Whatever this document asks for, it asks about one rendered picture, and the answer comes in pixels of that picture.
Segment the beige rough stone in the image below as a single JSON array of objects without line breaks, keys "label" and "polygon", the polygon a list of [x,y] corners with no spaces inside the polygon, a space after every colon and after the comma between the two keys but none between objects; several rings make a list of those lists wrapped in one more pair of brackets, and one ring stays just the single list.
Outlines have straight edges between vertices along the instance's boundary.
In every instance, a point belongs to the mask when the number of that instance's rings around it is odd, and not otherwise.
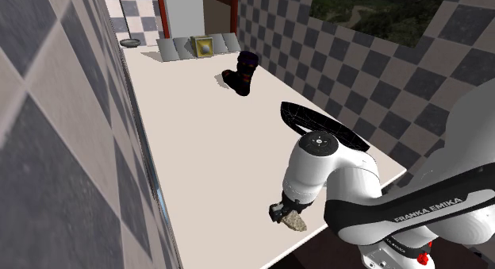
[{"label": "beige rough stone", "polygon": [[304,232],[307,230],[306,223],[303,221],[300,214],[296,210],[291,210],[281,219],[281,222],[289,229],[292,229],[296,232]]}]

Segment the black shallow dish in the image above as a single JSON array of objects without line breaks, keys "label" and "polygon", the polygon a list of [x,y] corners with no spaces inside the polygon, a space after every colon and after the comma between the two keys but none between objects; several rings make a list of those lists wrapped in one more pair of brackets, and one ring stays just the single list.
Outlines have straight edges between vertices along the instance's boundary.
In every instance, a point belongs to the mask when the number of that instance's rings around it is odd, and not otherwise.
[{"label": "black shallow dish", "polygon": [[367,152],[370,145],[347,126],[315,110],[292,102],[281,102],[281,118],[294,132],[302,135],[307,129],[331,133],[343,145],[361,152]]}]

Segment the dark striped boot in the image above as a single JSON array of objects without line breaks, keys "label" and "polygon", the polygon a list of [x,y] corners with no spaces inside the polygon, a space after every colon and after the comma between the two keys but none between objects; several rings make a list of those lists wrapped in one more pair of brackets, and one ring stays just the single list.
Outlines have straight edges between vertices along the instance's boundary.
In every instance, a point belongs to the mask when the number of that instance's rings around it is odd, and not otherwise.
[{"label": "dark striped boot", "polygon": [[258,66],[259,57],[255,53],[242,51],[237,57],[236,70],[222,71],[222,79],[239,96],[248,96],[251,90],[252,76]]}]

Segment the yellow square box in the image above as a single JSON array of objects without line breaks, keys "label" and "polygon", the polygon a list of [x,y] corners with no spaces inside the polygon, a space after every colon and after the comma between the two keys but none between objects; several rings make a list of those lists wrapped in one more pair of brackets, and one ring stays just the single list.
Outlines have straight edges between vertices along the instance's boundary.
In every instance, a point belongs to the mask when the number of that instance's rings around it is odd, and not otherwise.
[{"label": "yellow square box", "polygon": [[213,56],[213,38],[208,36],[192,36],[191,47],[197,58]]}]

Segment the grey ribbed panel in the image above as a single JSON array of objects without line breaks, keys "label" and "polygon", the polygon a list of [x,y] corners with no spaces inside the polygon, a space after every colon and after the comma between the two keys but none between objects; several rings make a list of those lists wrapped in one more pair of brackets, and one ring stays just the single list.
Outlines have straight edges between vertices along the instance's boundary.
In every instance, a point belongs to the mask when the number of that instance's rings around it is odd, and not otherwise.
[{"label": "grey ribbed panel", "polygon": [[[213,56],[241,51],[240,43],[235,33],[214,33],[203,36],[213,38]],[[191,37],[158,39],[156,42],[162,61],[171,62],[176,60],[201,59],[194,55],[190,43]]]}]

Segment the window with green landscape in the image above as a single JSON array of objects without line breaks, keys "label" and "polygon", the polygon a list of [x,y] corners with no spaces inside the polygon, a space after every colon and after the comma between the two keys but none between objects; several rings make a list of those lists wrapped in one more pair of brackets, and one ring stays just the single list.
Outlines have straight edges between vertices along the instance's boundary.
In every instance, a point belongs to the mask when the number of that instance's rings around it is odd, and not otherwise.
[{"label": "window with green landscape", "polygon": [[312,0],[310,17],[414,48],[444,0]]}]

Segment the red framed doorway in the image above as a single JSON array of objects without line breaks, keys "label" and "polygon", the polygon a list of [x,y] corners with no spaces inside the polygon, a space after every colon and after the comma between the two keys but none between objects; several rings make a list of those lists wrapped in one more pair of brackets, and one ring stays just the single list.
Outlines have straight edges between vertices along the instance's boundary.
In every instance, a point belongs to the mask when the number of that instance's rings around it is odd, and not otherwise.
[{"label": "red framed doorway", "polygon": [[235,33],[238,0],[158,0],[162,38]]}]

